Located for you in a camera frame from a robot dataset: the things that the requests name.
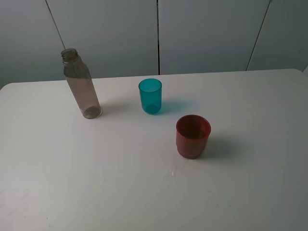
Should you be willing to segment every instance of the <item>red cup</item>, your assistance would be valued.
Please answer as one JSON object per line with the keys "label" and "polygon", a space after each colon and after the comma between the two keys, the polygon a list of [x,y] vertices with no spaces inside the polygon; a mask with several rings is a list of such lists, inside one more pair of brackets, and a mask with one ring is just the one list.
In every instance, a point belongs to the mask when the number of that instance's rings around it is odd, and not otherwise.
{"label": "red cup", "polygon": [[206,146],[210,133],[211,125],[203,117],[183,116],[177,122],[176,144],[179,154],[187,159],[198,158]]}

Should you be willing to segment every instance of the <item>blue plastic cup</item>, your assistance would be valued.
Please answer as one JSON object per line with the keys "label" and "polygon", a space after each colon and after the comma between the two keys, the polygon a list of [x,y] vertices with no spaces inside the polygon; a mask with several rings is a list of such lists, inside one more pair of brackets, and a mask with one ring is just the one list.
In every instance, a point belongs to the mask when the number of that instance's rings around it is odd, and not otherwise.
{"label": "blue plastic cup", "polygon": [[155,78],[140,82],[139,92],[143,110],[149,114],[159,112],[162,107],[162,83]]}

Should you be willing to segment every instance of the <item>white wall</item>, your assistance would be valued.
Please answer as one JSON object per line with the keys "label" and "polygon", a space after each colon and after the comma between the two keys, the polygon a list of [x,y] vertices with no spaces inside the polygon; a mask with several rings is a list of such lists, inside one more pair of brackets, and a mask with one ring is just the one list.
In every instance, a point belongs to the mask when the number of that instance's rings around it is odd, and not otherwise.
{"label": "white wall", "polygon": [[64,78],[63,47],[44,0],[1,0],[0,31],[0,89]]}
{"label": "white wall", "polygon": [[248,70],[294,68],[308,64],[308,0],[273,0]]}
{"label": "white wall", "polygon": [[308,77],[308,66],[307,66],[306,69],[304,70],[304,74]]}
{"label": "white wall", "polygon": [[49,0],[92,77],[158,75],[156,0]]}
{"label": "white wall", "polygon": [[244,71],[269,0],[160,0],[161,74]]}

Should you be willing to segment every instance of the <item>bottle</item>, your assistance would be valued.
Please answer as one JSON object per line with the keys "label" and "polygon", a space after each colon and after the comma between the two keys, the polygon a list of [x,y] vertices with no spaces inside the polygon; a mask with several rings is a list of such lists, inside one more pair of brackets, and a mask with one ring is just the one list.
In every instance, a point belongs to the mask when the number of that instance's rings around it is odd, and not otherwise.
{"label": "bottle", "polygon": [[88,67],[82,62],[75,49],[61,52],[64,75],[81,110],[87,119],[99,117],[102,113]]}

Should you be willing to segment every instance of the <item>cup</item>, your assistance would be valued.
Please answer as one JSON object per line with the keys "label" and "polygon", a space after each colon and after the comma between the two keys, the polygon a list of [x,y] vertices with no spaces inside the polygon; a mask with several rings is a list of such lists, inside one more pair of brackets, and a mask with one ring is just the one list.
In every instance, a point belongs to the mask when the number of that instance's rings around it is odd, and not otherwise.
{"label": "cup", "polygon": [[199,115],[186,115],[177,122],[178,152],[187,159],[198,158],[206,147],[211,133],[209,122]]}
{"label": "cup", "polygon": [[162,83],[155,78],[147,78],[139,83],[139,92],[143,110],[156,114],[162,107]]}

